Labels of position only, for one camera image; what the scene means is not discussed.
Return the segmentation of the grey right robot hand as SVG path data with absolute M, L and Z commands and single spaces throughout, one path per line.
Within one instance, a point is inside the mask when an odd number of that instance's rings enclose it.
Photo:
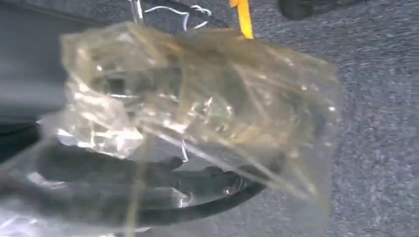
M 185 219 L 265 189 L 266 45 L 232 29 L 167 34 L 130 22 L 64 34 L 66 103 L 41 119 L 37 202 L 71 217 Z

